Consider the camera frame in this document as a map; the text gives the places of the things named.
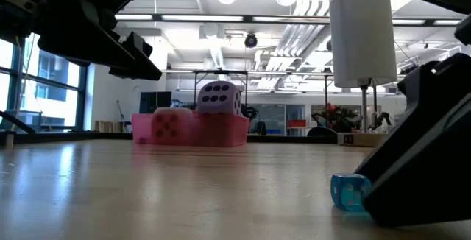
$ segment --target white lamp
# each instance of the white lamp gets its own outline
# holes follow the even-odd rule
[[[332,0],[330,3],[335,86],[361,88],[363,131],[366,90],[397,80],[390,0]]]

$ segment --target wooden table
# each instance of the wooden table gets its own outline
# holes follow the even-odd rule
[[[469,222],[382,229],[333,208],[330,176],[352,172],[369,151],[16,146],[0,151],[0,239],[471,239]]]

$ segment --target pink plastic basket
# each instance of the pink plastic basket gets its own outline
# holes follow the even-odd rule
[[[132,115],[132,138],[135,144],[166,144],[152,133],[154,114]],[[185,124],[186,138],[178,144],[183,146],[235,147],[247,143],[249,119],[232,114],[193,114]]]

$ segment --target white dice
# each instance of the white dice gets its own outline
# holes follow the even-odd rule
[[[231,82],[210,82],[198,95],[198,113],[242,115],[241,92]]]

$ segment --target blue dice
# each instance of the blue dice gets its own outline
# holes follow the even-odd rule
[[[371,182],[359,174],[335,174],[330,180],[333,203],[344,211],[364,211],[361,201],[370,190]]]

